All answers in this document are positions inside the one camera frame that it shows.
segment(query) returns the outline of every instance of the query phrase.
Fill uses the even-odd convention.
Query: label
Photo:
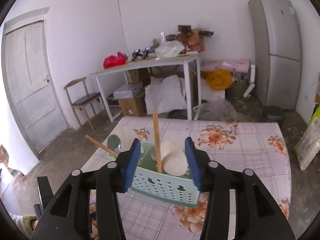
[[[290,13],[291,13],[292,15],[295,15],[294,10],[293,10],[293,7],[292,7],[292,4],[289,3],[288,6],[289,6]]]

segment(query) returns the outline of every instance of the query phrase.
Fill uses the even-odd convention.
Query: door
[[[38,153],[68,128],[49,75],[43,21],[6,34],[4,54],[7,96],[21,133]]]

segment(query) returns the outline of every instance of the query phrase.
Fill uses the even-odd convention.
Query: metal spoon
[[[107,146],[111,150],[114,150],[116,153],[120,153],[121,152],[120,138],[118,136],[116,136],[115,134],[110,135],[107,140]]]

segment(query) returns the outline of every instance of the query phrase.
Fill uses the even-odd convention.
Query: refrigerator
[[[255,95],[263,106],[294,109],[300,85],[301,41],[289,0],[250,0],[256,54]]]

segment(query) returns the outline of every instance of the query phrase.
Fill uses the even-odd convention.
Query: table top
[[[277,123],[227,123],[187,121],[159,118],[161,141],[174,141],[184,148],[184,139],[191,136],[196,148],[208,153],[226,168],[255,171],[283,213],[288,216],[291,198],[291,170],[288,152]],[[128,150],[134,138],[154,141],[152,118],[124,117],[110,135],[119,136],[122,150]],[[99,148],[82,171],[101,168],[111,161]],[[95,206],[95,191],[90,203]],[[196,208],[175,206],[129,190],[117,194],[124,231],[128,240],[196,240],[199,239],[208,203],[207,194],[200,196]],[[230,191],[229,237],[235,235],[235,192]],[[92,226],[92,236],[97,229]]]
[[[139,68],[146,68],[146,67],[158,67],[158,66],[167,66],[167,65],[179,65],[183,64],[184,61],[191,62],[198,58],[198,54],[191,54],[186,56],[179,56],[179,57],[170,57],[170,58],[161,58],[161,59],[139,59],[135,61],[128,62],[121,66],[111,67],[105,70],[101,70],[99,72],[92,73],[90,75],[104,75],[107,73],[116,73],[120,71],[127,71]]]

